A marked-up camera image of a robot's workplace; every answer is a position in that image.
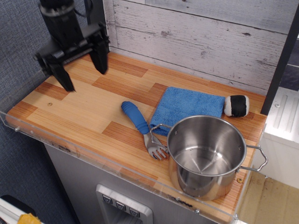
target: blue microfiber cloth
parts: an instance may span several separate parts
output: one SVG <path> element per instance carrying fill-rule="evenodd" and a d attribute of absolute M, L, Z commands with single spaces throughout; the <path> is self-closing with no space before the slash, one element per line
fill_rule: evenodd
<path fill-rule="evenodd" d="M 175 125 L 181 119 L 193 115 L 210 115 L 220 118 L 225 97 L 202 92 L 168 87 L 150 121 L 153 128 L 159 124 Z M 163 126 L 153 131 L 167 136 L 169 129 Z"/>

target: button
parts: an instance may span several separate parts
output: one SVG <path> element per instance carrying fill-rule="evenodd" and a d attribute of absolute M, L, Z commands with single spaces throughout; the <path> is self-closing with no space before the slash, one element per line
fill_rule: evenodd
<path fill-rule="evenodd" d="M 135 217 L 137 217 L 137 218 L 140 218 L 140 213 L 139 213 L 138 211 L 134 210 L 134 209 L 131 209 L 131 208 L 130 208 L 130 214 L 131 214 L 132 216 L 135 216 Z"/>
<path fill-rule="evenodd" d="M 106 195 L 103 195 L 103 199 L 105 202 L 107 202 L 108 204 L 112 204 L 112 199 L 110 197 L 107 197 Z"/>
<path fill-rule="evenodd" d="M 116 202 L 116 207 L 120 210 L 125 211 L 126 210 L 126 206 L 122 203 Z"/>

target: black and white ball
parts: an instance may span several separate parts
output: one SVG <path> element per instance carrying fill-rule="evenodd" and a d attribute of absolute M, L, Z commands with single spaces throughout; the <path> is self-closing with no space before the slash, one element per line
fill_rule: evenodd
<path fill-rule="evenodd" d="M 249 112 L 249 98 L 244 95 L 226 97 L 224 113 L 229 117 L 245 117 Z"/>

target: white painted wall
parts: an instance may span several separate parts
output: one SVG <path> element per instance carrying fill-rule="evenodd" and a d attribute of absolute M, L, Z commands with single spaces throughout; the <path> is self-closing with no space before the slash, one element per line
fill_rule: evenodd
<path fill-rule="evenodd" d="M 103 0 L 110 49 L 266 95 L 298 0 Z"/>

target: blue spork handle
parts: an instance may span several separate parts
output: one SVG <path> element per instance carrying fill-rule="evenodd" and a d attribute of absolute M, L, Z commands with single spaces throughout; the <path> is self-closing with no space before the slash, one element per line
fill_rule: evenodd
<path fill-rule="evenodd" d="M 124 101 L 121 104 L 121 108 L 141 134 L 150 132 L 148 123 L 145 121 L 143 115 L 135 104 L 129 101 Z"/>

